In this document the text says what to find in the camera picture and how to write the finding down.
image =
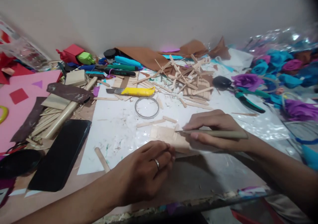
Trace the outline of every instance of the hand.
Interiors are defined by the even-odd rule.
[[[208,126],[212,130],[242,131],[246,132],[229,114],[222,110],[214,110],[193,114],[190,121],[183,127],[184,130],[199,129],[202,126]],[[251,148],[251,142],[248,140],[223,139],[213,137],[204,133],[191,133],[191,137],[203,144],[211,145],[219,149],[228,151],[248,152]]]
[[[119,192],[117,206],[151,200],[167,179],[175,160],[175,150],[163,141],[150,141],[140,147],[109,172]]]

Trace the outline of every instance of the left hand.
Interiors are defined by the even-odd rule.
[[[158,161],[159,169],[153,159]],[[120,161],[107,174],[111,176],[109,180],[114,192],[118,192],[116,206],[153,199],[167,179],[174,160],[174,148],[157,140],[148,142]]]

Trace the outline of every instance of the purple triangle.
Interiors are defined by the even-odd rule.
[[[39,82],[32,83],[32,85],[38,86],[39,88],[42,89],[43,81],[41,80],[41,81],[39,81]]]

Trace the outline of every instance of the metal ring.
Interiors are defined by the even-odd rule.
[[[157,164],[157,168],[158,168],[158,171],[159,171],[159,162],[158,162],[158,160],[157,160],[157,159],[153,159],[153,161],[155,161],[155,162],[156,162],[156,164]]]
[[[143,116],[142,114],[140,114],[138,111],[137,111],[137,104],[138,104],[138,102],[140,102],[141,100],[143,100],[143,99],[150,99],[150,100],[152,100],[152,101],[154,101],[156,104],[157,104],[157,107],[158,107],[158,110],[157,110],[157,112],[153,115],[153,116]],[[135,104],[135,111],[136,111],[136,113],[137,113],[137,115],[139,115],[141,118],[143,118],[143,119],[152,119],[152,118],[155,118],[157,115],[158,115],[158,113],[159,113],[159,104],[158,104],[158,102],[154,99],[154,98],[152,98],[152,97],[141,97],[141,98],[139,98],[137,101],[136,101],[136,104]]]

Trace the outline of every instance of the purple paper flower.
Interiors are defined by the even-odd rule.
[[[291,121],[318,121],[318,108],[299,100],[285,100],[285,110]]]
[[[260,79],[256,74],[240,74],[231,78],[234,80],[236,87],[244,87],[253,92],[261,84],[264,84],[264,80]]]
[[[282,70],[284,72],[299,70],[301,65],[302,65],[302,61],[298,59],[289,60],[283,65]]]

